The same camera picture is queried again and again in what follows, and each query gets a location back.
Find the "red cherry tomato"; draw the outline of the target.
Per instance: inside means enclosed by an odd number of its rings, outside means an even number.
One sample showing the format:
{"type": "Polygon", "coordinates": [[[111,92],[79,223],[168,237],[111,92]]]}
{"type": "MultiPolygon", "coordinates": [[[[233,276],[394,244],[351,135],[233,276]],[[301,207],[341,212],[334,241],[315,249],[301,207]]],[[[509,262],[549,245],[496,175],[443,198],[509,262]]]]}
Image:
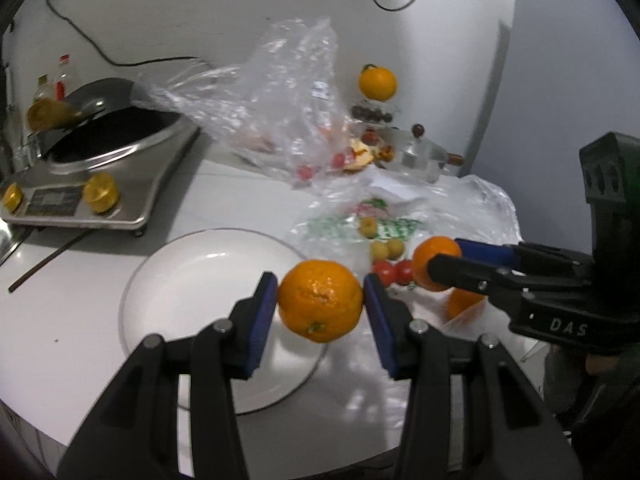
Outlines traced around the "red cherry tomato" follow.
{"type": "Polygon", "coordinates": [[[372,272],[378,276],[378,279],[385,288],[396,283],[397,271],[395,265],[387,260],[377,261],[372,266],[372,272]]]}
{"type": "Polygon", "coordinates": [[[410,260],[401,260],[395,264],[396,283],[400,286],[408,286],[413,282],[412,263],[410,260]]]}

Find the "yellow longan right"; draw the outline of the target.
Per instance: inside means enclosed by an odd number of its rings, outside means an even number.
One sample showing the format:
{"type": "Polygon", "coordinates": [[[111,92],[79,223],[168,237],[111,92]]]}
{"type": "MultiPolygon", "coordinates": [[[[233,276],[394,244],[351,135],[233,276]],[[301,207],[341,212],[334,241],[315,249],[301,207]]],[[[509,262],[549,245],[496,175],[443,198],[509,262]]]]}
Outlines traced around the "yellow longan right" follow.
{"type": "Polygon", "coordinates": [[[388,252],[387,258],[398,260],[405,252],[405,243],[401,238],[390,238],[386,240],[386,248],[388,252]]]}

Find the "yellow longan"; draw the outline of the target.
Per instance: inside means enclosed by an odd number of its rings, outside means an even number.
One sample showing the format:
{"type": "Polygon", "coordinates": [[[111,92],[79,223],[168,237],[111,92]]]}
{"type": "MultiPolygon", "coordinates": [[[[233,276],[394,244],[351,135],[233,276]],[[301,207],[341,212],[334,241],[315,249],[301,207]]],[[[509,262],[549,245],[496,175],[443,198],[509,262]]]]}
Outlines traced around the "yellow longan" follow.
{"type": "Polygon", "coordinates": [[[401,238],[390,238],[386,240],[386,248],[388,252],[387,258],[398,260],[405,252],[405,243],[401,238]]]}
{"type": "Polygon", "coordinates": [[[361,217],[358,224],[358,232],[368,240],[378,236],[378,219],[375,217],[361,217]]]}
{"type": "Polygon", "coordinates": [[[376,263],[390,258],[390,250],[382,240],[372,240],[369,248],[370,261],[376,263]]]}

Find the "yellow longan left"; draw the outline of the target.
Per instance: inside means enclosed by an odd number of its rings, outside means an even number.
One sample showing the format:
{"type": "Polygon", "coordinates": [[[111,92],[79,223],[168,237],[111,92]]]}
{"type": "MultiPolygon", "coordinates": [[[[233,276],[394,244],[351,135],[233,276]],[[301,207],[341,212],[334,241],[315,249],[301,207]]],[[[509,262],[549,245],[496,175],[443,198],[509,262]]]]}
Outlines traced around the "yellow longan left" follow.
{"type": "Polygon", "coordinates": [[[382,240],[372,240],[369,248],[370,261],[376,263],[390,258],[390,250],[382,240]]]}

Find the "small steel pot with lid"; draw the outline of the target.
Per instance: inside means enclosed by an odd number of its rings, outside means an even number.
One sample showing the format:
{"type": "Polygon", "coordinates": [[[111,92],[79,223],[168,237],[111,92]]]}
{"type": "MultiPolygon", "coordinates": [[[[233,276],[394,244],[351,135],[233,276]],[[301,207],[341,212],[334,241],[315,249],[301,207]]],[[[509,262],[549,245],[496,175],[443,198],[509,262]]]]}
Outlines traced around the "small steel pot with lid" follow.
{"type": "Polygon", "coordinates": [[[440,145],[427,139],[424,128],[414,125],[410,131],[397,128],[381,128],[376,132],[384,146],[393,150],[389,162],[380,160],[378,166],[435,183],[447,167],[461,167],[464,158],[447,152],[440,145]]]}

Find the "white printed plastic bag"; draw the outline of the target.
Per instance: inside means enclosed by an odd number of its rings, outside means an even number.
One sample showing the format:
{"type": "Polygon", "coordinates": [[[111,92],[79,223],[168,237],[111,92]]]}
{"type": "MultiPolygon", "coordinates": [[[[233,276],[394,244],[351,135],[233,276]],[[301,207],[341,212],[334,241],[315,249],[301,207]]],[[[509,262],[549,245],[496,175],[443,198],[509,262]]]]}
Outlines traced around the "white printed plastic bag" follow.
{"type": "MultiPolygon", "coordinates": [[[[285,239],[304,256],[337,261],[363,278],[370,269],[370,243],[358,231],[364,217],[378,218],[379,240],[403,240],[406,258],[436,235],[498,245],[521,239],[512,200],[497,185],[479,177],[442,177],[431,184],[383,170],[328,186],[296,218],[285,239]]],[[[510,333],[506,315],[489,302],[450,318],[449,292],[394,285],[390,296],[405,301],[414,316],[448,336],[474,340],[482,333],[496,334],[534,386],[542,386],[547,345],[510,333]]],[[[302,403],[324,422],[396,431],[407,401],[407,384],[393,382],[382,369],[363,318],[350,334],[329,344],[304,385],[302,403]]]]}

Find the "white round plate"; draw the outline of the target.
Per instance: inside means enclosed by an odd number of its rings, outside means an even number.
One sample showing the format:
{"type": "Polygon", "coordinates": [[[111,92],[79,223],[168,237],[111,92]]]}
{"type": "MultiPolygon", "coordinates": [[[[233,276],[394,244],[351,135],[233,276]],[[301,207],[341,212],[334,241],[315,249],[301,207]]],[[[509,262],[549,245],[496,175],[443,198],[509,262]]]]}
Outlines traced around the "white round plate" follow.
{"type": "MultiPolygon", "coordinates": [[[[252,296],[266,271],[284,278],[305,256],[282,240],[251,230],[191,233],[144,260],[122,294],[118,331],[125,354],[149,334],[171,341],[195,335],[252,296]]],[[[273,318],[262,362],[254,375],[232,382],[235,413],[269,408],[299,389],[326,352],[273,318]]]]}

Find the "yellow longan top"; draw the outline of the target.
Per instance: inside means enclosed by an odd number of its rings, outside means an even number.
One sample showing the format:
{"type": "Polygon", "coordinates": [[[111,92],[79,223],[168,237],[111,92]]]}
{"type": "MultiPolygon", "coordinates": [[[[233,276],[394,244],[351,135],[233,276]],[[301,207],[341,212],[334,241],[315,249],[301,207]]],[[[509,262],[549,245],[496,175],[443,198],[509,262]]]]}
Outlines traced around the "yellow longan top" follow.
{"type": "Polygon", "coordinates": [[[358,232],[368,240],[378,236],[378,219],[375,217],[361,217],[358,224],[358,232]]]}

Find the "black chopstick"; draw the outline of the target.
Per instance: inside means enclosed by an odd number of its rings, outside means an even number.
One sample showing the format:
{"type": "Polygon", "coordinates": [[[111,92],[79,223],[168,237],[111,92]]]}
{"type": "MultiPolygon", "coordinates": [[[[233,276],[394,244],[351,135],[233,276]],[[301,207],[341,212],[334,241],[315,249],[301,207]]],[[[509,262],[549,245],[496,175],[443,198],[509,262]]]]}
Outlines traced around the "black chopstick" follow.
{"type": "Polygon", "coordinates": [[[36,275],[39,271],[45,268],[49,263],[51,263],[60,255],[63,255],[64,252],[67,252],[68,250],[70,250],[70,248],[73,248],[82,240],[90,236],[91,233],[92,233],[91,230],[85,230],[84,232],[81,232],[71,240],[68,240],[58,249],[55,249],[54,252],[51,252],[50,255],[47,255],[46,258],[43,258],[41,261],[35,264],[32,268],[30,268],[27,272],[25,272],[22,276],[20,276],[15,282],[13,282],[8,287],[8,293],[13,294],[14,292],[16,292],[17,289],[23,286],[28,280],[30,280],[34,275],[36,275]]]}

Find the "orange peel pile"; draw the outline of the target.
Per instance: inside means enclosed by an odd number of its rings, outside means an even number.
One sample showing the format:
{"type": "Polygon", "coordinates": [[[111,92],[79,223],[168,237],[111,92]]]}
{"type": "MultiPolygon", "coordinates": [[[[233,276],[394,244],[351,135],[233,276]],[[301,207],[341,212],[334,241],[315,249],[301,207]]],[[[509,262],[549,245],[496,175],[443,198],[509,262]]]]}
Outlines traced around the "orange peel pile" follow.
{"type": "Polygon", "coordinates": [[[375,162],[392,162],[396,156],[395,149],[383,141],[369,145],[360,139],[352,139],[350,149],[352,156],[347,159],[346,171],[360,171],[375,162]]]}

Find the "dark grapes in tray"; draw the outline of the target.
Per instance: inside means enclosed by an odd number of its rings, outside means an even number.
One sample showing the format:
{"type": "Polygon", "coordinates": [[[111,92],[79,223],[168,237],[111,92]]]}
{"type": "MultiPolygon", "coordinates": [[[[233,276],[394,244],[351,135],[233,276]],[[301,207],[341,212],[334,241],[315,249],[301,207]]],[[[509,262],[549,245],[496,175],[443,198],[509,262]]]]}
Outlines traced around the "dark grapes in tray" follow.
{"type": "Polygon", "coordinates": [[[350,108],[352,118],[360,122],[372,122],[372,124],[390,124],[394,120],[391,112],[386,112],[381,107],[372,107],[364,104],[354,104],[350,108]]]}

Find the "yellow orange on stand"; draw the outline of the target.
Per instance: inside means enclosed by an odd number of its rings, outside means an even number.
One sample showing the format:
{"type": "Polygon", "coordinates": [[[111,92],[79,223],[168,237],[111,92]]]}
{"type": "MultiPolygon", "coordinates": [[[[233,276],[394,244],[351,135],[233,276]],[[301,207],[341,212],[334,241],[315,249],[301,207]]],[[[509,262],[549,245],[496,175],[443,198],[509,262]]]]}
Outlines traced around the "yellow orange on stand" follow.
{"type": "Polygon", "coordinates": [[[367,64],[360,72],[358,88],[367,99],[386,102],[397,92],[397,79],[388,68],[367,64]]]}

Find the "steel induction cooker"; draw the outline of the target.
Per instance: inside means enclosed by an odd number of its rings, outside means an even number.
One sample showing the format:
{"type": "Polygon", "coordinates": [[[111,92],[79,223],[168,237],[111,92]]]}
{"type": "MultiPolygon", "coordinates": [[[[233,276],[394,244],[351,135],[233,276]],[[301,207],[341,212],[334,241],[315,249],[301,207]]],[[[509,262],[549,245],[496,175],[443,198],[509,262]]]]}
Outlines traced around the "steel induction cooker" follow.
{"type": "Polygon", "coordinates": [[[149,139],[84,162],[39,159],[3,183],[1,218],[16,226],[142,232],[197,136],[198,127],[179,115],[149,139]]]}

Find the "clear plastic bag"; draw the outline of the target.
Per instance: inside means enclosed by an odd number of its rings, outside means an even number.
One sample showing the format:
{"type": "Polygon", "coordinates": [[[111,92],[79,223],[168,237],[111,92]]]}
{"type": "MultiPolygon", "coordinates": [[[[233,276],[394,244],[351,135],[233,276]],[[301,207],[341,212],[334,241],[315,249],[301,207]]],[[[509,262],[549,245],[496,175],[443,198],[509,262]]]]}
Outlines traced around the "clear plastic bag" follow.
{"type": "Polygon", "coordinates": [[[244,63],[192,62],[167,75],[141,76],[131,101],[190,119],[218,148],[269,177],[320,185],[355,159],[336,56],[326,16],[275,22],[244,63]]]}

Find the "red capped sauce bottle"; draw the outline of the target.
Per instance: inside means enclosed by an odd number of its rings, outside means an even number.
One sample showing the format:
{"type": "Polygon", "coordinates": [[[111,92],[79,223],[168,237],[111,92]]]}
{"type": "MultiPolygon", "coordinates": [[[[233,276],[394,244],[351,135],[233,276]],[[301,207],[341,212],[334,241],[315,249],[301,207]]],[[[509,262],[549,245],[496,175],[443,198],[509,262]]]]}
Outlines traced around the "red capped sauce bottle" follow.
{"type": "Polygon", "coordinates": [[[57,101],[62,101],[72,92],[74,83],[73,66],[70,56],[63,54],[58,60],[58,72],[54,77],[53,89],[57,101]]]}

